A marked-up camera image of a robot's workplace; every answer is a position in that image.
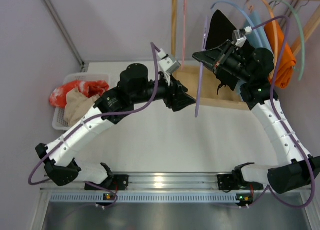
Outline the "purple hanger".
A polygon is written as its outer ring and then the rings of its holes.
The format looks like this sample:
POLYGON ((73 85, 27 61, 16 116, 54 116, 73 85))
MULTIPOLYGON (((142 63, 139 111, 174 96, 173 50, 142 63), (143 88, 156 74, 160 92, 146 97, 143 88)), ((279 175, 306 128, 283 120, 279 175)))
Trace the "purple hanger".
MULTIPOLYGON (((201 50, 202 51, 204 51, 206 49, 207 37, 208 37, 208 16, 206 16, 205 22, 204 22, 203 38, 202 38, 202 43, 201 43, 201 50)), ((204 64, 200 63, 198 86, 197 86, 197 95, 196 95, 196 104, 195 104, 195 113, 194 113, 195 118, 197 118, 198 115, 199 115, 203 74, 204 74, 204 64)))

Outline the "beige trousers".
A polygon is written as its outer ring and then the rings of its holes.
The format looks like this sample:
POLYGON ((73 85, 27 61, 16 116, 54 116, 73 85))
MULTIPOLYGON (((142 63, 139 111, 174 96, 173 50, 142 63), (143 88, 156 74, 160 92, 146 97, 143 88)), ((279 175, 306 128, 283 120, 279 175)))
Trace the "beige trousers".
POLYGON ((85 116, 88 110, 94 105, 100 96, 98 94, 91 97, 85 96, 78 88, 73 88, 66 94, 66 106, 64 108, 64 121, 69 127, 74 126, 85 116))

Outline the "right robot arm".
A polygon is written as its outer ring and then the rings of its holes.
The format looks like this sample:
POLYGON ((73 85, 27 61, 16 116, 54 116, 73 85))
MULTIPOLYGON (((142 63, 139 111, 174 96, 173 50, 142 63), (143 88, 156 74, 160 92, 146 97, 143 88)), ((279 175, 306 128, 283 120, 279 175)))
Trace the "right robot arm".
POLYGON ((236 166, 238 184, 251 182, 269 185, 282 194, 310 185, 320 172, 320 158, 314 157, 301 144, 290 126, 277 93, 268 80, 274 68, 274 56, 267 48, 256 48, 248 56, 234 42, 193 53, 216 77, 230 74, 242 80, 240 95, 263 126, 277 156, 277 166, 253 162, 236 166))

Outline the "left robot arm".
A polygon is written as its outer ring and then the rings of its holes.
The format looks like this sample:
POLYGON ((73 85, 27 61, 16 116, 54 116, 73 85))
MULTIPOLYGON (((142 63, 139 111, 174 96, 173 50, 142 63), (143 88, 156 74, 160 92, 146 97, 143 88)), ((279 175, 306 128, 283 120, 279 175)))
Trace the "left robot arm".
POLYGON ((79 181, 108 187, 113 182, 114 174, 107 164, 76 160, 76 155, 90 141, 136 113, 136 104, 163 100, 168 108, 177 112, 196 102, 179 80, 172 78, 167 83, 160 72, 153 81, 148 78, 148 73, 144 64, 130 64, 121 72, 117 86, 104 92, 78 123, 57 140, 36 146, 35 150, 50 180, 57 186, 79 181))

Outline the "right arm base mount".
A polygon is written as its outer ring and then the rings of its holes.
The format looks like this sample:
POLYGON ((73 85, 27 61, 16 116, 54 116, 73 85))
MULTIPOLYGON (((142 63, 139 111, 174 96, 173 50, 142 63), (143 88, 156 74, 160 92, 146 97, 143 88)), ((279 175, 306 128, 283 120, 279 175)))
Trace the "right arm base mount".
POLYGON ((218 188, 221 191, 239 190, 238 180, 232 174, 218 174, 217 175, 218 188))

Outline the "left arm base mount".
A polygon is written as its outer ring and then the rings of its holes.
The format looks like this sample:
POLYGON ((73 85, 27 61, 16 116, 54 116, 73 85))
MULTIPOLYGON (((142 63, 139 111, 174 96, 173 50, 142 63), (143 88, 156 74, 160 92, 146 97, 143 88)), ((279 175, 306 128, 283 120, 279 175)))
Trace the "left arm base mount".
POLYGON ((126 190, 129 184, 129 175, 126 174, 115 174, 113 177, 108 177, 99 187, 108 190, 126 190))

